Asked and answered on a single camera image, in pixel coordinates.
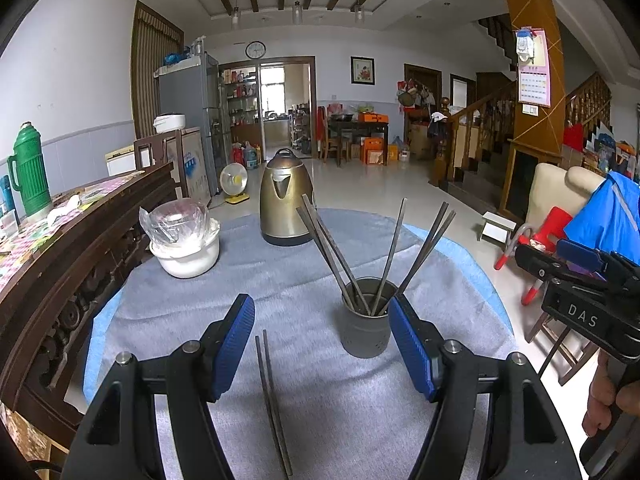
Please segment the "person's right hand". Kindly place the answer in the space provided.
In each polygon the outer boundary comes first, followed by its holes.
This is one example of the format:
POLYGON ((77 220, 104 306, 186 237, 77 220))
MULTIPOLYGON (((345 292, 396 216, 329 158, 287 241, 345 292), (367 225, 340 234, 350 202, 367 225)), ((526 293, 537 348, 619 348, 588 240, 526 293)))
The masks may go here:
POLYGON ((612 407, 616 405, 624 413, 640 416, 640 384, 633 382, 617 390, 608 376, 608 354, 599 351, 598 366, 589 387, 587 411, 582 429, 588 437, 605 430, 612 422, 612 407))

